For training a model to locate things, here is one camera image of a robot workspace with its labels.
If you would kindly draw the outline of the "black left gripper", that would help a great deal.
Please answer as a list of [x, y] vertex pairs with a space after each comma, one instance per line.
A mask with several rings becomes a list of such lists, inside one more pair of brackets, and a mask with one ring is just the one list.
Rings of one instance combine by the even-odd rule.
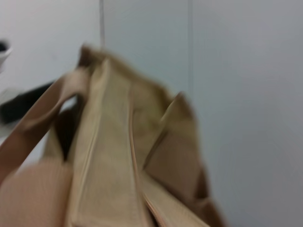
[[0, 105], [0, 123], [10, 124], [23, 118], [54, 81], [18, 94]]

